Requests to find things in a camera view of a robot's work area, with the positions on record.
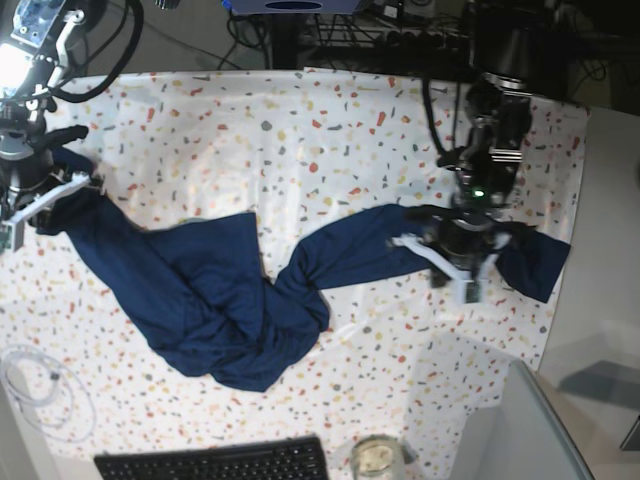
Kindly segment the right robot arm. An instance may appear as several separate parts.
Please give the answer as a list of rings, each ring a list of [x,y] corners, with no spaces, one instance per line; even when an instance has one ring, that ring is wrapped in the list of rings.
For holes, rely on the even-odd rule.
[[[121,24],[104,45],[79,64],[72,59],[73,45],[91,31],[106,11],[105,1],[21,1],[16,6],[12,30],[1,41],[1,218],[44,195],[57,183],[70,181],[59,174],[52,151],[85,139],[88,128],[73,125],[50,131],[46,114],[56,110],[56,100],[79,104],[105,92],[131,60],[144,27],[139,1],[127,1]],[[85,93],[65,86],[100,55],[133,17],[131,37],[109,74]]]

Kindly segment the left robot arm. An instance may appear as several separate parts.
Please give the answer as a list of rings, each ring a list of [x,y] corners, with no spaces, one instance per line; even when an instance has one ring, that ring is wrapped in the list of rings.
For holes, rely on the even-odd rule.
[[[532,100],[544,91],[547,47],[557,30],[549,1],[468,1],[460,30],[475,73],[463,98],[470,130],[464,145],[435,137],[437,164],[453,174],[449,206],[417,207],[410,216],[428,225],[396,244],[444,271],[477,271],[503,251],[527,264],[562,265],[570,247],[514,221],[501,221],[523,162],[533,122]]]

